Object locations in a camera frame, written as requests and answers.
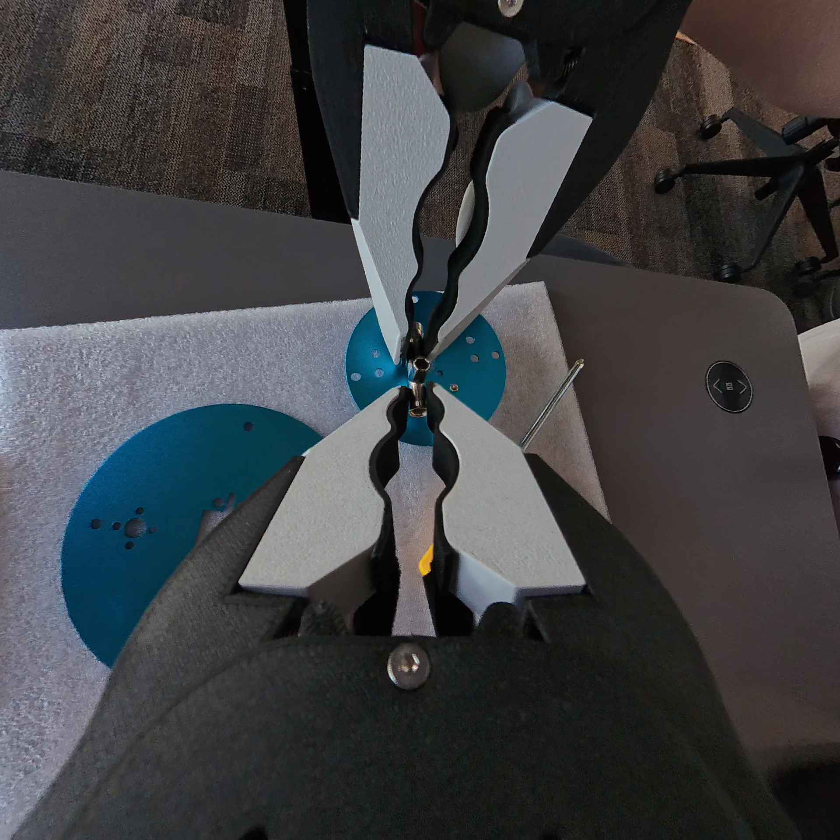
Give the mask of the white foam sheet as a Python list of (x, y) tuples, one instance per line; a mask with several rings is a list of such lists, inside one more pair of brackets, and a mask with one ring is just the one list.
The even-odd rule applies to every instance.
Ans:
[[(345, 346), (367, 299), (2, 331), (2, 838), (11, 838), (75, 748), (108, 669), (81, 642), (60, 591), (60, 544), (93, 472), (124, 440), (206, 404), (278, 410), (321, 435), (354, 413)], [(491, 423), (519, 441), (568, 364), (541, 281), (485, 310), (508, 360)], [(609, 518), (574, 389), (529, 452)], [(440, 482), (401, 444), (394, 510), (405, 590), (399, 629), (425, 633), (417, 562)]]

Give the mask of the black desk leg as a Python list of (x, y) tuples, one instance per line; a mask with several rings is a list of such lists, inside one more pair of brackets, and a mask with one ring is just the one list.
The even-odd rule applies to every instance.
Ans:
[(361, 154), (362, 13), (353, 1), (284, 1), (311, 215), (358, 216)]

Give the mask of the person's right forearm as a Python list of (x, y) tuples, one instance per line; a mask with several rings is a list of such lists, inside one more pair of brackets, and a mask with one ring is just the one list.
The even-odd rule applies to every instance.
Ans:
[(838, 1), (694, 1), (680, 30), (773, 105), (838, 118)]

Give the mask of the yellow handled screwdriver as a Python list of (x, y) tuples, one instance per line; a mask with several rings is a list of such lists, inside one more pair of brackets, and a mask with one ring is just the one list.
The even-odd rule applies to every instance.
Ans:
[[(570, 390), (574, 379), (582, 371), (584, 365), (584, 360), (580, 359), (574, 362), (574, 364), (571, 366), (568, 374), (560, 383), (554, 394), (552, 394), (551, 398), (542, 409), (540, 415), (538, 415), (537, 419), (534, 421), (529, 431), (523, 436), (521, 442), (519, 443), (519, 447), (522, 452), (525, 452), (531, 445), (533, 439), (537, 437), (540, 430), (545, 425), (549, 416), (553, 412), (554, 408), (558, 405), (560, 400), (563, 399), (565, 393), (567, 393), (567, 391)], [(418, 569), (423, 577), (428, 575), (432, 569), (433, 556), (434, 548), (429, 547), (429, 549), (425, 552), (423, 558), (419, 562)]]

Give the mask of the silver socket wrench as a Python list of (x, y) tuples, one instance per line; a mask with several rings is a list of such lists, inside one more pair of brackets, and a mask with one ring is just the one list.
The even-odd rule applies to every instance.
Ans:
[(424, 329), (420, 322), (413, 322), (409, 328), (405, 357), (407, 386), (411, 391), (409, 416), (425, 417), (427, 415), (425, 384), (431, 364), (424, 355)]

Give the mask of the black office chair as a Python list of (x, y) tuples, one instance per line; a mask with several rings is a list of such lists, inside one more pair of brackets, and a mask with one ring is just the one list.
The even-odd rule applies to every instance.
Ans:
[(715, 280), (738, 283), (742, 276), (759, 264), (765, 250), (777, 232), (795, 199), (798, 199), (825, 254), (821, 258), (811, 257), (796, 265), (801, 278), (794, 286), (794, 292), (801, 297), (816, 289), (823, 278), (838, 276), (838, 270), (821, 275), (825, 263), (838, 258), (838, 245), (833, 230), (831, 210), (838, 201), (829, 202), (826, 197), (823, 174), (838, 172), (839, 159), (832, 157), (838, 149), (838, 120), (815, 117), (800, 117), (783, 126), (780, 133), (755, 121), (736, 108), (730, 108), (721, 116), (708, 115), (699, 124), (697, 136), (708, 141), (721, 131), (725, 122), (733, 122), (739, 130), (764, 154), (743, 160), (689, 163), (677, 170), (659, 170), (653, 181), (657, 194), (672, 190), (680, 177), (687, 175), (734, 175), (762, 177), (761, 185), (754, 196), (763, 200), (773, 196), (770, 215), (745, 266), (727, 263), (717, 269)]

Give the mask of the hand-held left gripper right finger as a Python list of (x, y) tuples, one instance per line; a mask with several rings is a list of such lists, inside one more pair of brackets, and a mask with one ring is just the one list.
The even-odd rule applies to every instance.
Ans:
[(584, 576), (525, 455), (441, 385), (427, 393), (434, 554), (423, 582), (436, 634), (470, 634), (496, 603), (583, 591)]

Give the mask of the large blue disc with cutout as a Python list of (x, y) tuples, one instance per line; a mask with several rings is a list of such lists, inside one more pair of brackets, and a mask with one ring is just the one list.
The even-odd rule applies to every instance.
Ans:
[(206, 511), (226, 513), (320, 440), (261, 406), (218, 404), (132, 436), (77, 499), (60, 555), (66, 608), (106, 666), (163, 583), (192, 551)]

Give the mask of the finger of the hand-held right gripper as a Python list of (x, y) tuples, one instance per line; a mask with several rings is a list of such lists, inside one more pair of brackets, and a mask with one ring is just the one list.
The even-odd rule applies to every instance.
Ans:
[(385, 347), (399, 364), (421, 269), (417, 209), (445, 165), (450, 117), (419, 58), (367, 45), (359, 212), (351, 224)]
[(491, 110), (470, 165), (471, 213), (458, 218), (447, 286), (428, 321), (426, 357), (446, 349), (527, 263), (591, 124), (529, 86), (514, 86)]

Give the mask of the round desk control button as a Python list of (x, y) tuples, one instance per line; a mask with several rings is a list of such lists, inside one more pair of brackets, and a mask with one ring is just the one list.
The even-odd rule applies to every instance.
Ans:
[(745, 371), (728, 360), (713, 363), (706, 374), (711, 400), (726, 413), (742, 413), (753, 400), (753, 386)]

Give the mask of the blue disc with brass standoffs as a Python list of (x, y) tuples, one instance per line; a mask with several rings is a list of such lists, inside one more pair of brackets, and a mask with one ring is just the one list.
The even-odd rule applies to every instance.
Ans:
[[(363, 409), (393, 387), (409, 386), (413, 368), (397, 364), (385, 346), (371, 309), (354, 328), (345, 354), (346, 378), (358, 408)], [(436, 382), (488, 420), (496, 411), (507, 379), (501, 342), (482, 316), (429, 364), (425, 383)]]

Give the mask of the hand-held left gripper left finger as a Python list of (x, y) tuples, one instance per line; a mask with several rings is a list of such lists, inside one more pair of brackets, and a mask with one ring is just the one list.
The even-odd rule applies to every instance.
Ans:
[(391, 634), (400, 584), (392, 504), (403, 389), (310, 448), (239, 578), (258, 593), (335, 606), (357, 634)]

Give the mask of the grey desk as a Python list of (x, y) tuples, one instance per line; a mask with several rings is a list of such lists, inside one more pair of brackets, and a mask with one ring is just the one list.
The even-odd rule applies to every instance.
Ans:
[[(541, 281), (609, 518), (692, 625), (762, 766), (838, 744), (838, 536), (809, 382), (838, 390), (831, 328), (802, 363), (775, 296), (542, 256)], [(368, 296), (350, 230), (2, 173), (2, 331), (279, 308)], [(730, 361), (742, 413), (709, 397)]]

